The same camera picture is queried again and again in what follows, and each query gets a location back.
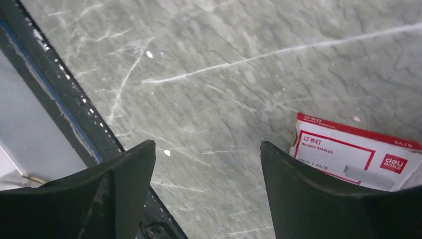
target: red and white box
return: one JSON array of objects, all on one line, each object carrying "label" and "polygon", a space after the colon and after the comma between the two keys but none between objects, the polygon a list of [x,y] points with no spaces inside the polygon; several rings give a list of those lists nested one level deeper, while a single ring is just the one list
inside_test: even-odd
[{"label": "red and white box", "polygon": [[418,142],[298,113],[290,155],[363,187],[400,190],[422,163]]}]

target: black plastic part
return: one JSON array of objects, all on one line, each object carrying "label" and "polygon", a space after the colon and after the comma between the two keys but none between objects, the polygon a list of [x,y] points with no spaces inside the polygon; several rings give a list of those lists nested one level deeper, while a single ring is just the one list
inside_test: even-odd
[{"label": "black plastic part", "polygon": [[155,164],[155,143],[39,188],[0,191],[2,238],[134,239]]},{"label": "black plastic part", "polygon": [[314,169],[269,142],[261,163],[278,239],[420,239],[422,186],[384,192]]},{"label": "black plastic part", "polygon": [[[91,167],[124,152],[20,1],[0,1],[0,28],[2,51],[85,164]],[[165,223],[176,235],[173,238],[187,238],[151,187],[144,205],[142,221],[145,225]]]}]

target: gray marble countertop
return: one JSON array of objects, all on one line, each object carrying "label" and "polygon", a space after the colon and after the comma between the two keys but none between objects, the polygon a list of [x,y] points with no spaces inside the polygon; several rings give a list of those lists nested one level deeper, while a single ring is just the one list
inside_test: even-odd
[{"label": "gray marble countertop", "polygon": [[275,238],[259,145],[298,111],[421,140],[419,0],[23,3],[190,238]]}]

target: red logo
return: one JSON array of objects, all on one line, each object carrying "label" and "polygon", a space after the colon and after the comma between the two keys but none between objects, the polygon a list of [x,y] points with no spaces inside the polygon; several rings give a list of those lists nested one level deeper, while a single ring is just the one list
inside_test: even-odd
[{"label": "red logo", "polygon": [[383,162],[381,163],[380,168],[384,168],[395,173],[401,174],[407,162],[408,161],[404,158],[400,158],[391,154],[386,154]]}]

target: blue line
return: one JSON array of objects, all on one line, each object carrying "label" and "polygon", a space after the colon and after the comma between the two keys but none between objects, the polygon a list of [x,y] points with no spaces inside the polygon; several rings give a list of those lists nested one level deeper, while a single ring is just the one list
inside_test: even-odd
[{"label": "blue line", "polygon": [[54,100],[59,104],[61,107],[63,113],[68,117],[70,120],[70,123],[73,124],[73,126],[76,128],[77,132],[81,135],[81,137],[84,139],[84,141],[87,143],[87,145],[91,148],[93,151],[95,157],[98,159],[99,162],[103,162],[103,158],[100,156],[98,151],[95,149],[94,145],[89,141],[88,137],[84,133],[84,131],[81,129],[79,124],[76,122],[75,118],[73,118],[72,114],[69,112],[67,107],[64,105],[64,103],[60,100],[57,93],[54,91],[53,87],[50,85],[50,83],[44,78],[40,70],[36,67],[35,63],[30,58],[29,54],[25,51],[23,46],[19,43],[18,39],[15,37],[11,29],[6,25],[6,23],[2,20],[0,20],[0,25],[3,27],[3,29],[6,31],[6,33],[11,37],[13,42],[17,45],[18,49],[21,51],[25,59],[28,61],[28,63],[31,65],[31,67],[35,70],[38,77],[42,80],[42,82],[46,85],[49,93],[53,96]]}]

